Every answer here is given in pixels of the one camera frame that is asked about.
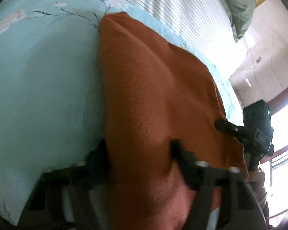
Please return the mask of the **person's right hand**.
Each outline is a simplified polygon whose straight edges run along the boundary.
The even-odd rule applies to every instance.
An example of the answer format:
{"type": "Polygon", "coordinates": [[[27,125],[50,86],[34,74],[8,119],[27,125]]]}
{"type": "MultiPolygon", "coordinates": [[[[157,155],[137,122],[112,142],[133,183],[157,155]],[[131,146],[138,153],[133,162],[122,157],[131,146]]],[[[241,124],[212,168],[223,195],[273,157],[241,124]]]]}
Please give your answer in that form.
{"type": "Polygon", "coordinates": [[[257,171],[249,171],[248,172],[248,182],[250,183],[256,198],[262,208],[262,210],[266,207],[266,197],[267,192],[265,188],[265,173],[259,169],[257,171]]]}

